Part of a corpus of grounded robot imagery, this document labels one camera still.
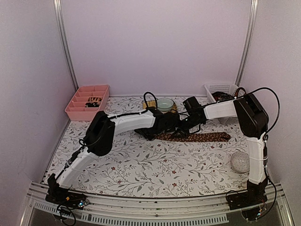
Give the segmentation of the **brown floral tie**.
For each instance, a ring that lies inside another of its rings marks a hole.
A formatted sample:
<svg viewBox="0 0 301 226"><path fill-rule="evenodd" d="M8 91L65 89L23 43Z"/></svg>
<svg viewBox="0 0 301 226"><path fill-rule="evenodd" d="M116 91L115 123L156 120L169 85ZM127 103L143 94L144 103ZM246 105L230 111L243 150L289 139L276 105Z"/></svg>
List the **brown floral tie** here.
<svg viewBox="0 0 301 226"><path fill-rule="evenodd" d="M171 141L171 142L228 142L231 136L226 132L213 132L213 133L195 133L195 134L170 134L162 133L155 136L158 140Z"/></svg>

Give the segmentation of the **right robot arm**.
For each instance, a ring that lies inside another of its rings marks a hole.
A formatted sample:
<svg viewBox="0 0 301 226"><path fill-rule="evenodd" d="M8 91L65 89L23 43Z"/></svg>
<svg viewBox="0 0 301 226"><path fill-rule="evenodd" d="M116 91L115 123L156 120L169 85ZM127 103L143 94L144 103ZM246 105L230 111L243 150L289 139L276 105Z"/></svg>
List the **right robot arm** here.
<svg viewBox="0 0 301 226"><path fill-rule="evenodd" d="M178 122L177 131L185 135L191 128L205 124L207 120L224 117L238 119L240 129L248 143L250 171L247 191L229 195L229 202L244 201L247 205L254 205L256 202L266 201L265 187L270 182L266 170L268 162L266 142L271 129L268 127L268 114L254 92L206 105L200 105L195 97L190 97L183 104L189 116Z"/></svg>

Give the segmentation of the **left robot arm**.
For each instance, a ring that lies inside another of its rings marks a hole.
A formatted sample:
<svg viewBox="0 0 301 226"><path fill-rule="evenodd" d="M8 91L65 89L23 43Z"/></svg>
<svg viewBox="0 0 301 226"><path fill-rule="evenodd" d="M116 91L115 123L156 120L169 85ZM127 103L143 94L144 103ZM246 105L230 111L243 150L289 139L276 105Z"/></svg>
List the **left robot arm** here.
<svg viewBox="0 0 301 226"><path fill-rule="evenodd" d="M53 173L48 178L48 195L59 204L66 204L70 200L68 191L74 179L89 164L111 151L116 135L134 130L145 139L152 141L163 132L175 130L179 121L178 114L162 113L153 106L147 106L140 112L112 116L99 111L84 138L79 140L80 148L71 155L58 173Z"/></svg>

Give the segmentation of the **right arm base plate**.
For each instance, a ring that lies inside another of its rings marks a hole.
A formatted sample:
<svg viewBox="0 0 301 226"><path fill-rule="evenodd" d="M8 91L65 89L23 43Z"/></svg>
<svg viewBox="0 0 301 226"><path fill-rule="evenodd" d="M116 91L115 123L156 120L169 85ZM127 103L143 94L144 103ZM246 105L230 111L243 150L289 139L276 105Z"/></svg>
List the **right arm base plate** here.
<svg viewBox="0 0 301 226"><path fill-rule="evenodd" d="M264 204L268 200L265 192L261 193L258 196L254 196L248 191L238 192L234 190L228 191L225 195L225 198L230 210L250 207L256 204Z"/></svg>

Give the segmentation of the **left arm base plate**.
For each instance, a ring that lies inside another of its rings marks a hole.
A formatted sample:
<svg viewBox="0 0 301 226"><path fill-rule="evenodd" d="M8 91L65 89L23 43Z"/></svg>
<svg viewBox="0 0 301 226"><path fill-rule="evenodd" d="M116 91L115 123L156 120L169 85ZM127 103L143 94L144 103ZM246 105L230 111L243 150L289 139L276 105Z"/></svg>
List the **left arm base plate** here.
<svg viewBox="0 0 301 226"><path fill-rule="evenodd" d="M85 206L90 204L87 196L84 194L78 194L73 192L61 193L61 194L50 194L46 195L45 200L47 202L68 207L72 210L82 210Z"/></svg>

